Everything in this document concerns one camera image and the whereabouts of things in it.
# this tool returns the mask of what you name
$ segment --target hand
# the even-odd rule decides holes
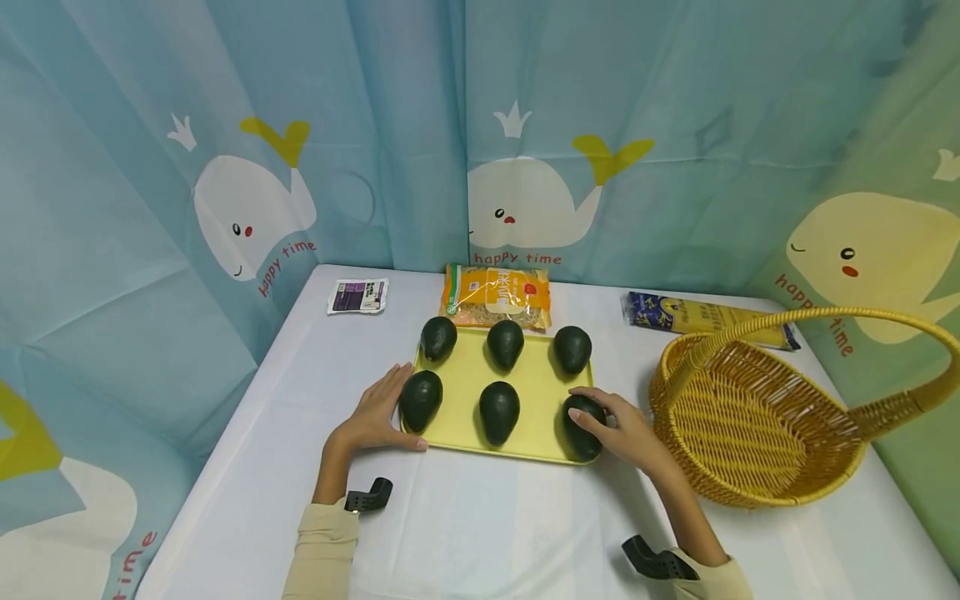
[[[338,426],[331,440],[340,441],[353,450],[393,445],[408,450],[424,451],[424,438],[397,431],[390,424],[403,384],[413,374],[413,365],[394,365],[360,396],[360,402],[349,419]]]
[[[670,450],[657,438],[646,417],[633,404],[617,394],[608,394],[597,388],[573,388],[570,393],[596,400],[616,419],[616,427],[608,427],[589,413],[575,408],[569,410],[573,422],[596,436],[610,452],[651,478],[679,470]]]

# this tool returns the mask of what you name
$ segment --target black clip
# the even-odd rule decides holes
[[[650,579],[688,579],[690,581],[700,579],[697,571],[673,552],[664,550],[655,554],[643,536],[633,536],[624,541],[620,547],[640,575]]]
[[[387,501],[390,500],[390,492],[393,490],[393,482],[383,477],[377,477],[373,480],[369,492],[348,492],[344,510],[351,513],[378,511],[387,506]]]

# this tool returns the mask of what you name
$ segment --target white tablecloth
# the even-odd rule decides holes
[[[338,278],[389,277],[378,316],[325,314]],[[327,434],[361,392],[412,360],[436,314],[443,276],[324,265],[307,282],[184,504],[138,600],[278,598]],[[624,290],[551,284],[554,330],[593,339],[598,387],[646,406],[669,333],[626,326]],[[760,310],[765,300],[678,294]],[[835,393],[808,349],[783,357]],[[349,488],[394,482],[389,505],[361,517],[351,598],[658,598],[620,550],[636,533],[673,544],[650,482],[605,453],[565,467],[442,449],[380,450],[353,465]],[[759,600],[956,600],[960,587],[871,450],[833,495],[794,509],[704,502]]]

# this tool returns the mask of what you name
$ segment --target backdrop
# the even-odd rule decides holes
[[[950,0],[0,1],[0,595],[135,589],[321,262],[960,331],[958,26]],[[852,402],[942,366],[828,326]],[[956,568],[942,415],[884,455]]]

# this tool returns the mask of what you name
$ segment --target basket handle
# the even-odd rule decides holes
[[[673,403],[676,402],[680,392],[689,383],[694,373],[702,369],[711,356],[730,342],[767,327],[824,317],[869,317],[908,325],[932,336],[946,346],[950,353],[950,362],[947,368],[925,384],[912,390],[890,394],[848,412],[856,422],[860,438],[864,441],[875,440],[921,414],[936,408],[953,393],[957,386],[960,386],[960,342],[946,329],[908,315],[875,308],[807,308],[772,313],[709,334],[699,344],[690,349],[690,352],[671,374],[668,383],[667,410],[672,408]]]

